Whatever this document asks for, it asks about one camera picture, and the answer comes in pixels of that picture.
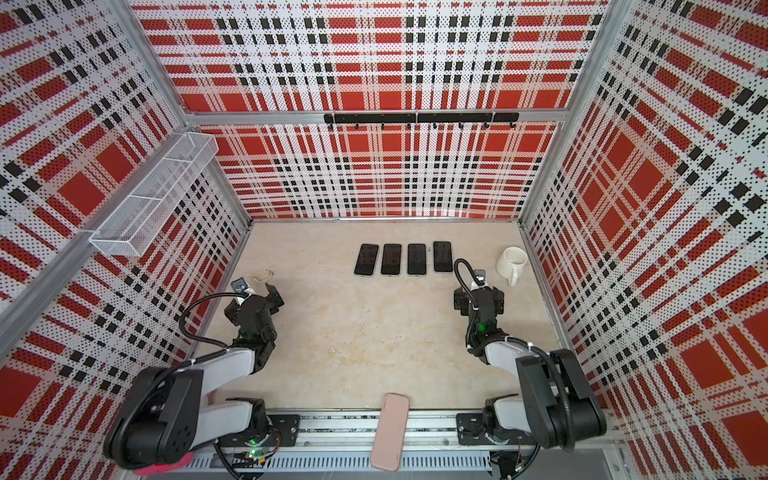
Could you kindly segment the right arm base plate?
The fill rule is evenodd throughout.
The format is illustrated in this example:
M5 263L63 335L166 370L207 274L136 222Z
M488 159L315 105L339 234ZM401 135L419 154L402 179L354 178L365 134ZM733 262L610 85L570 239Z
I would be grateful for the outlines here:
M487 419L483 413L456 415L456 431L461 446L535 446L536 441L526 432L507 430Z

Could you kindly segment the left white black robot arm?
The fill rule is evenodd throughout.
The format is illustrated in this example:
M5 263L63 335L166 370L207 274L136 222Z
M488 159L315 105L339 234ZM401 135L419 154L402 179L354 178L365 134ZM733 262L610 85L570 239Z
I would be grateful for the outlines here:
M261 399L210 394L225 384L260 372L276 347L272 320L284 301L271 284L258 294L244 279L227 292L226 318L238 329L229 343L208 339L216 351L171 367L148 367L133 380L103 444L104 456L137 473L173 469L207 445L237 453L240 466L261 465L296 440L297 416L270 417Z

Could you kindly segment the black phone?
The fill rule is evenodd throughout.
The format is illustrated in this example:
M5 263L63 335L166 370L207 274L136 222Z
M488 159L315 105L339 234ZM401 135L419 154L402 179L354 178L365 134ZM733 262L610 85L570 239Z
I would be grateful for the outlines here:
M453 272L452 245L449 241L433 242L433 268L436 273Z
M387 243L383 246L381 274L399 276L401 273L402 245Z
M422 243L410 243L407 247L407 274L425 276L427 273L427 248Z
M372 276L375 271L378 253L379 246L377 244L362 244L356 259L354 274L365 277Z

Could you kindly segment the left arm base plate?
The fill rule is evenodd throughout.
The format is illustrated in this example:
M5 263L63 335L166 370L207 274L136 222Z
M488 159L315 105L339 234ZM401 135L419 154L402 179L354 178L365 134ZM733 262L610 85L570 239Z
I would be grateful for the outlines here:
M299 433L299 415L268 414L265 420L255 420L252 425L238 433L222 437L219 444L222 448L279 448L293 447Z

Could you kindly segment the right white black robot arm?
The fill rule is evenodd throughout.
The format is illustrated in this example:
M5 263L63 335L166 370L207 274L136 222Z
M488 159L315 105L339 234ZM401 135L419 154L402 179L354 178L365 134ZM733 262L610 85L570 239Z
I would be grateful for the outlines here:
M519 383L519 392L488 399L472 433L495 444L522 434L544 449L566 451L607 433L608 422L573 351L545 351L498 326L503 292L489 286L459 258L453 272L459 283L454 309L468 320L464 344L483 364L502 369Z

